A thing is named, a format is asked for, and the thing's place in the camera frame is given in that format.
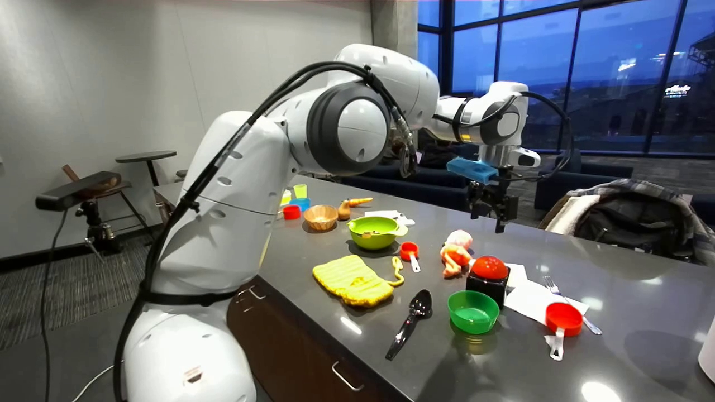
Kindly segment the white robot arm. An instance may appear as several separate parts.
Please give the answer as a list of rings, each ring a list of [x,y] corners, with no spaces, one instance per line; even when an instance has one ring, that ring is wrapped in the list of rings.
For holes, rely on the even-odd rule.
[[[526,120],[518,79],[496,79],[479,97],[446,95],[427,65],[365,41],[302,67],[251,111],[219,113],[149,250],[114,352],[117,402],[257,400],[227,313],[260,273],[294,175],[355,175],[384,156],[412,175],[419,133],[429,131],[474,142],[502,183],[527,153]]]

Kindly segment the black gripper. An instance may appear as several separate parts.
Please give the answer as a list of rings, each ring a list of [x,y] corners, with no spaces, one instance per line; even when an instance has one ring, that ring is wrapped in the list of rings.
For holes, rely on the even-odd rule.
[[[496,235],[505,232],[505,222],[512,221],[518,212],[518,199],[511,195],[512,166],[499,166],[499,179],[492,183],[469,183],[468,206],[469,216],[495,216]]]

